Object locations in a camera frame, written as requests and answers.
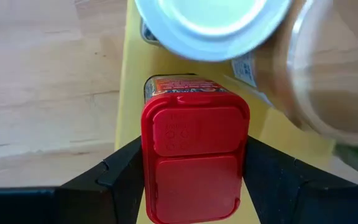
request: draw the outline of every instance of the can label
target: can label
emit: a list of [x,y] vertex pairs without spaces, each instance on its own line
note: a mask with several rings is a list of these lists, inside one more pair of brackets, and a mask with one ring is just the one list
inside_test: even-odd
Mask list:
[[145,101],[163,93],[227,92],[214,81],[197,75],[156,75],[144,87]]
[[257,88],[254,76],[254,56],[252,52],[231,60],[234,76],[248,85]]

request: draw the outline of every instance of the yellow surface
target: yellow surface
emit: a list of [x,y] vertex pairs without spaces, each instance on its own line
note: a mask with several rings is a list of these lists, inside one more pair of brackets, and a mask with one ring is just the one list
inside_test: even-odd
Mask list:
[[[127,28],[124,44],[116,149],[140,135],[140,116],[144,105],[143,87],[146,79],[156,74],[196,73],[208,77],[228,90],[241,95],[251,109],[249,134],[309,164],[327,168],[333,142],[316,134],[296,129],[280,112],[247,91],[233,78],[230,62],[204,63],[173,55],[163,47],[145,43],[140,36],[140,16],[134,0],[128,0]],[[138,223],[151,223],[145,212],[144,198]],[[243,184],[241,206],[227,220],[214,223],[259,223],[246,186]]]

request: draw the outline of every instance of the white lid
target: white lid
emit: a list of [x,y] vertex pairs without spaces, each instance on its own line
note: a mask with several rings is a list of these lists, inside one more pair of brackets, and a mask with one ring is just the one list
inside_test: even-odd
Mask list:
[[194,60],[222,61],[261,44],[291,0],[136,0],[162,45]]

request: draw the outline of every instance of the wood grain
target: wood grain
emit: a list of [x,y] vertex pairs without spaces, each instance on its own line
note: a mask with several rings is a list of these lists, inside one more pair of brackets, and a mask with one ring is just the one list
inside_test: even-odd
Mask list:
[[0,187],[62,184],[114,151],[125,16],[126,0],[0,1]]

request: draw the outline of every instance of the red plastic lid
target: red plastic lid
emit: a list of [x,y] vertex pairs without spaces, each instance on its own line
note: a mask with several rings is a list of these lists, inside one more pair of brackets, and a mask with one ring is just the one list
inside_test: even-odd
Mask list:
[[249,125],[230,92],[167,93],[142,114],[147,214],[155,223],[220,220],[240,202]]

